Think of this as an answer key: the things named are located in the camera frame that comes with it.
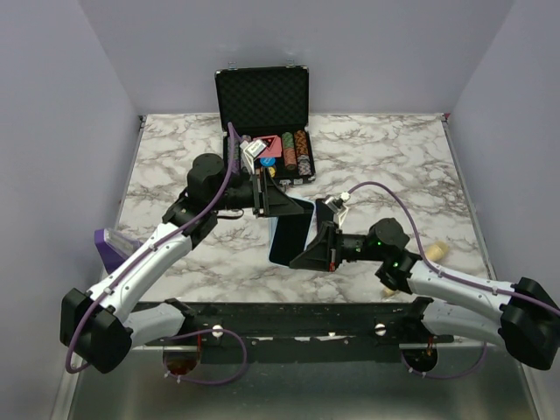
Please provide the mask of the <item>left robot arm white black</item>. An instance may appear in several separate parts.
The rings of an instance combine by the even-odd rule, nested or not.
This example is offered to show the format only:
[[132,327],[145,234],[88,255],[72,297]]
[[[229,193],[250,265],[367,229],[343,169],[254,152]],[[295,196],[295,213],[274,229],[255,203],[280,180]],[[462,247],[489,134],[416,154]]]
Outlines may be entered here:
[[59,337],[67,348],[67,372],[79,371],[72,365],[74,355],[86,366],[108,373],[135,347],[157,339],[183,346],[193,338],[193,322],[181,303],[169,300],[142,311],[135,307],[174,263],[212,232],[221,210],[249,209],[258,218],[285,221],[291,240],[288,248],[302,251],[312,203],[288,196],[267,172],[238,178],[233,164],[213,153],[196,157],[186,188],[146,242],[104,280],[87,291],[72,289],[63,297]]

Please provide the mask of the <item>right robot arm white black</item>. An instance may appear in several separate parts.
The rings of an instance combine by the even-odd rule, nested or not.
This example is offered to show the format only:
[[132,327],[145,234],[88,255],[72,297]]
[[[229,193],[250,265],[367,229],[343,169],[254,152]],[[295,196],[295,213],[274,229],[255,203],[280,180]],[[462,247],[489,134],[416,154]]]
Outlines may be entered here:
[[345,234],[325,221],[290,267],[334,272],[342,262],[378,262],[375,274],[383,285],[429,300],[422,312],[403,320],[408,340],[462,336],[503,347],[531,368],[551,369],[559,348],[559,307],[536,280],[509,283],[447,269],[408,251],[409,240],[394,218],[376,222],[367,234]]

